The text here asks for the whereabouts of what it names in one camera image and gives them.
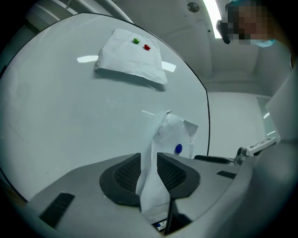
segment red bead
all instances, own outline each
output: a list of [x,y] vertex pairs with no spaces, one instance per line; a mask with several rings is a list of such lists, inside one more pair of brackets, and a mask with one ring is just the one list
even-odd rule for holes
[[149,50],[149,49],[151,49],[151,47],[148,46],[148,45],[144,45],[144,48],[145,48],[145,50]]

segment white curved surface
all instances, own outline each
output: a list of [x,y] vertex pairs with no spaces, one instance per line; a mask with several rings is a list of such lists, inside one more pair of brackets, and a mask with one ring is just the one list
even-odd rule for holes
[[162,41],[155,38],[162,60],[176,66],[165,70],[165,92],[94,72],[92,58],[116,28],[155,38],[127,22],[82,13],[35,36],[4,72],[0,166],[27,200],[72,169],[144,153],[168,109],[199,126],[193,156],[207,154],[206,91]]

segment ceiling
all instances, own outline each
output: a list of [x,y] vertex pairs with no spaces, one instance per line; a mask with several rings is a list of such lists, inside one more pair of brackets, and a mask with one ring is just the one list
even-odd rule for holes
[[[229,0],[217,0],[221,16]],[[215,39],[202,0],[113,0],[131,19],[170,45],[203,81],[219,72],[254,72],[258,47]],[[196,13],[189,2],[200,6]]]

